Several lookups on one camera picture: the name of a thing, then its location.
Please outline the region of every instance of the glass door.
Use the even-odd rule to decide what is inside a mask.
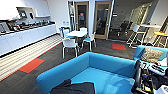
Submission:
[[[75,2],[76,8],[76,30],[88,27],[88,2]]]
[[[106,39],[111,12],[111,1],[96,1],[94,31],[95,38]]]

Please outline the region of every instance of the blue sofa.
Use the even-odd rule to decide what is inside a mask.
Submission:
[[[87,52],[37,77],[44,94],[64,80],[72,84],[92,82],[95,94],[131,94],[135,74],[134,60]]]
[[[163,54],[161,55],[161,57],[159,58],[158,61],[162,61],[166,57],[167,52],[168,52],[167,48],[140,45],[136,48],[136,51],[135,51],[135,54],[134,54],[134,57],[133,57],[133,59],[135,61],[140,60],[145,48],[150,48],[150,49],[162,51]],[[140,61],[141,61],[141,63],[147,63],[148,66],[149,66],[149,64],[151,64],[149,62],[145,62],[145,61],[142,61],[142,60],[140,60]]]

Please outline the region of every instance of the microwave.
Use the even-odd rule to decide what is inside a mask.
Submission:
[[[0,33],[9,32],[9,27],[7,26],[6,22],[0,23]]]

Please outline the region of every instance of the cabinet door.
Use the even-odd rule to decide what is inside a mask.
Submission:
[[[30,35],[32,37],[32,41],[36,42],[40,40],[38,28],[30,29]]]
[[[40,27],[38,30],[41,39],[46,38],[48,36],[48,26]]]
[[[56,34],[56,33],[57,33],[57,31],[56,31],[56,25],[55,25],[55,24],[50,25],[50,28],[51,28],[51,35],[53,35],[53,34]]]
[[[12,51],[11,47],[9,46],[8,42],[6,41],[6,39],[4,40],[0,40],[0,55],[3,55],[7,52]]]
[[[8,41],[12,50],[15,50],[24,46],[23,41],[21,40],[21,36],[19,36],[19,34],[17,33],[7,34],[5,38]]]
[[[23,41],[24,46],[33,42],[29,30],[19,32],[20,39]]]

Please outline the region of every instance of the orange rug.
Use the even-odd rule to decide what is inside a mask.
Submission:
[[[121,44],[112,44],[112,48],[118,50],[126,50],[125,46]]]
[[[25,66],[21,67],[19,70],[30,73],[32,70],[34,70],[37,66],[39,66],[41,63],[43,63],[45,60],[35,58],[32,61],[30,61]]]

